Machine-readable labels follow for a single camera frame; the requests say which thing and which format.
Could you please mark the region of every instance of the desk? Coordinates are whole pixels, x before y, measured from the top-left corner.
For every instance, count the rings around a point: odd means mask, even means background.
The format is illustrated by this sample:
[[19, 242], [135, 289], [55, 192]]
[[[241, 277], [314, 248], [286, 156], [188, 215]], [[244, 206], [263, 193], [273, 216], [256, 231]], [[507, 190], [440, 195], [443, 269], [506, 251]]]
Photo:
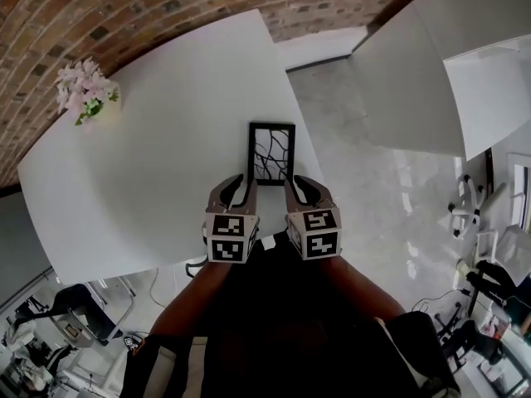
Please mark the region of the desk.
[[[295, 124], [295, 173], [323, 181], [257, 10], [174, 39], [111, 79], [122, 92], [115, 124], [87, 133], [62, 116], [18, 166], [39, 239], [66, 284], [205, 255], [208, 194], [246, 172], [250, 121]], [[283, 188], [260, 187], [260, 236], [283, 230], [285, 213]]]

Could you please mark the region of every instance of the floor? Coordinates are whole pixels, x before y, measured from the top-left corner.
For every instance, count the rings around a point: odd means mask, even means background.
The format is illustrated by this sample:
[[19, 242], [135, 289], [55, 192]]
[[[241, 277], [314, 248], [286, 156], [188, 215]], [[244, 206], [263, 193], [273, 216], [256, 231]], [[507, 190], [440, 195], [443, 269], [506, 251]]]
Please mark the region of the floor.
[[[455, 220], [447, 206], [463, 193], [458, 181], [463, 173], [485, 184], [485, 161], [478, 157], [466, 163], [372, 145], [368, 118], [351, 86], [352, 75], [348, 61], [335, 61], [297, 70], [289, 78], [325, 181], [341, 210], [343, 257], [409, 310], [419, 299], [452, 289], [455, 264], [470, 249], [466, 240], [452, 237]], [[148, 332], [162, 311], [149, 297], [155, 275], [152, 270], [128, 276], [138, 296], [124, 331]], [[166, 305], [188, 281], [183, 264], [164, 267], [153, 285], [153, 296]], [[110, 301], [106, 311], [118, 319], [129, 297], [116, 280], [106, 281], [106, 287], [100, 287]], [[55, 290], [39, 294], [50, 302]], [[430, 312], [447, 307], [449, 300], [451, 296], [437, 301]], [[53, 327], [41, 329], [54, 334]], [[80, 365], [104, 374], [121, 349], [123, 343], [113, 341], [98, 352], [89, 350]]]

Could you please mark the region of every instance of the black pants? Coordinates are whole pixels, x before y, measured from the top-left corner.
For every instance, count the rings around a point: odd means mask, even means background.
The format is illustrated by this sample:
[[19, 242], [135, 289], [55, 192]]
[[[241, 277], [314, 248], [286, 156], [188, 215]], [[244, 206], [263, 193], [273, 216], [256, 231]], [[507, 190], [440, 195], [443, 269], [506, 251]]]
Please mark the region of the black pants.
[[516, 292], [516, 285], [509, 273], [507, 273], [503, 267], [491, 264], [487, 261], [480, 261], [476, 265], [476, 268], [481, 273], [487, 274], [489, 277], [496, 280], [498, 284], [483, 279], [481, 275], [477, 273], [468, 273], [466, 279], [481, 293], [486, 295], [489, 299], [492, 299], [500, 307], [503, 307], [504, 305], [502, 301], [507, 301], [507, 299], [513, 296]]

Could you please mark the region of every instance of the white stripe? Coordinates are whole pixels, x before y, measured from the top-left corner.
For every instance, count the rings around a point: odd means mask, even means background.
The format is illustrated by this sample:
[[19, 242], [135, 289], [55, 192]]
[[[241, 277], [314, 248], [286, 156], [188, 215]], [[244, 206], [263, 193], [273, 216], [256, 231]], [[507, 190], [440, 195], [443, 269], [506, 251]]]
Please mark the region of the white stripe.
[[175, 354], [165, 347], [158, 349], [157, 361], [153, 364], [144, 398], [163, 398], [175, 366]]
[[200, 398], [202, 379], [205, 376], [205, 351], [207, 337], [195, 337], [188, 355], [188, 380], [183, 398]]

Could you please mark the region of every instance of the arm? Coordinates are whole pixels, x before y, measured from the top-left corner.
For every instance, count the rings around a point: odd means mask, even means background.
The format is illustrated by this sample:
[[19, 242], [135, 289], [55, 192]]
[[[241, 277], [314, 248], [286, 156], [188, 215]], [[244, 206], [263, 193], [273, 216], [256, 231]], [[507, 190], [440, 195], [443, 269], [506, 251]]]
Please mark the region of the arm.
[[190, 284], [164, 309], [151, 328], [152, 335], [190, 336], [199, 318], [229, 274], [231, 264], [207, 264]]
[[342, 256], [323, 258], [319, 263], [330, 283], [365, 317], [378, 317], [388, 322], [405, 313], [391, 295], [357, 271]]

